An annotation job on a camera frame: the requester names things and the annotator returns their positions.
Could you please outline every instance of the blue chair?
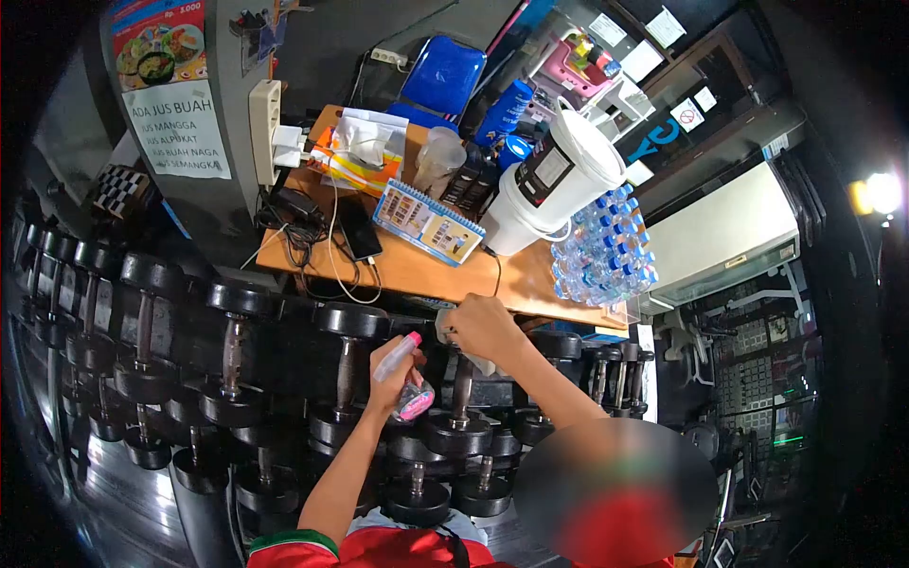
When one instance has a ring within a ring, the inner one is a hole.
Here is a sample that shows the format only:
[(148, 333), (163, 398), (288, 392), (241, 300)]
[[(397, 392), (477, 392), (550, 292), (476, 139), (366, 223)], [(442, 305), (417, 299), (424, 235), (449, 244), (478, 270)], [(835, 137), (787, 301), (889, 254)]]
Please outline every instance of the blue chair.
[(445, 126), (457, 132), (457, 123), (441, 115), (457, 115), (460, 122), (485, 65), (482, 51), (459, 45), (445, 35), (433, 36), (420, 50), (398, 100), (386, 112), (415, 125)]

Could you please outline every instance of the electrical outlet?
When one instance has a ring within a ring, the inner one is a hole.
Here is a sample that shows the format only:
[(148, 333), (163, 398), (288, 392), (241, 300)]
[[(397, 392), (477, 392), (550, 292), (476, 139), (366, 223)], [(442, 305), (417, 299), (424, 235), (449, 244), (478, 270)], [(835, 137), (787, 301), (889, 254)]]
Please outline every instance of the electrical outlet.
[(396, 54), (394, 51), (388, 51), (385, 49), (374, 49), (370, 55), (374, 60), (381, 61), (382, 63), (388, 63), (390, 65), (407, 65), (407, 58), (401, 54)]

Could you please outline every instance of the power adapter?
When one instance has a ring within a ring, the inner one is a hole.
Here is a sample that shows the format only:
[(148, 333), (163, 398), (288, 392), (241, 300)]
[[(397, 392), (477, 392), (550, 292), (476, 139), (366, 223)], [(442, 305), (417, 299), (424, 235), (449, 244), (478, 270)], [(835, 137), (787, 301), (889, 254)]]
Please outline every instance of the power adapter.
[(272, 195), (275, 207), (284, 209), (294, 216), (295, 221), (302, 224), (320, 224), (325, 220), (325, 215), (312, 197), (289, 187), (282, 187)]

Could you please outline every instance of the desk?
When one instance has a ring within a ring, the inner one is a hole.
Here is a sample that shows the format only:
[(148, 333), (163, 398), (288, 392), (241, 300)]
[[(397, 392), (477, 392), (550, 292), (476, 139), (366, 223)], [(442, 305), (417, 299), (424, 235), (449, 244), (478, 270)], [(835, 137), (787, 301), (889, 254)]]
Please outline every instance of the desk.
[[(336, 125), (342, 107), (329, 105), (323, 109), (315, 122), (311, 138), (317, 137), (327, 126)], [(405, 145), (404, 171), (402, 179), (411, 183), (416, 171), (414, 158), (420, 147), (426, 142), (428, 130), (422, 126), (408, 125)], [(321, 175), (310, 170), (295, 169), (287, 178), (286, 186), (308, 193), (316, 201), (326, 216), (331, 216), (335, 190), (330, 186), (320, 185)], [(351, 193), (339, 190), (339, 195)], [(372, 214), (377, 201), (366, 194), (360, 194), (366, 212)], [(263, 243), (275, 233), (265, 232)], [(420, 251), (412, 244), (376, 227), (383, 252), (375, 258), (375, 265), (382, 278), (385, 290), (404, 294), (429, 296), (459, 303), (473, 292), (480, 295), (492, 295), (495, 290), (495, 279), (498, 268), (495, 259), (479, 249), (475, 250), (461, 266), (454, 268), (436, 260), (431, 255)], [(299, 273), (300, 269), (287, 260), (285, 237), (280, 235), (259, 252), (255, 262), (267, 268), (274, 268), (289, 273)], [(354, 268), (339, 251), (333, 250), (335, 267), (341, 280), (353, 282)], [(553, 277), (550, 266), (553, 257), (549, 254), (549, 243), (538, 241), (514, 256), (501, 256), (502, 282), (499, 284), (498, 298), (506, 308), (522, 314), (540, 315), (553, 319), (568, 320), (583, 324), (599, 325), (615, 330), (626, 330), (624, 308), (620, 314), (607, 315), (602, 308), (590, 308), (582, 304), (560, 300), (553, 291)], [(313, 247), (309, 265), (305, 273), (323, 278), (335, 279), (335, 272), (328, 258), (328, 242)], [(360, 270), (360, 285), (375, 286), (371, 271)], [(357, 297), (367, 298), (369, 293), (360, 293)]]

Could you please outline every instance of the white bucket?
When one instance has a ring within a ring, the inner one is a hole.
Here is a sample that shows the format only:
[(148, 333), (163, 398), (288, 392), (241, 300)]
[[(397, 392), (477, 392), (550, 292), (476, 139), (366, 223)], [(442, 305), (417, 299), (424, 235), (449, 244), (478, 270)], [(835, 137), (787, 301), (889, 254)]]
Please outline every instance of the white bucket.
[[(548, 226), (540, 226), (527, 219), (524, 212), (515, 203), (515, 196), (520, 198), (520, 193), (514, 186), (514, 170), (516, 169), (517, 164), (512, 164), (499, 178), (499, 193), (489, 205), (483, 218), (480, 219), (480, 226), (486, 230), (483, 244), (496, 254), (503, 256), (518, 253), (538, 239), (558, 242), (571, 234), (571, 217)], [(566, 222), (568, 226), (564, 234), (554, 236), (554, 233), (563, 228)]]
[(622, 156), (605, 135), (563, 98), (558, 101), (549, 133), (514, 172), (522, 196), (516, 206), (537, 227), (560, 224), (625, 182)]

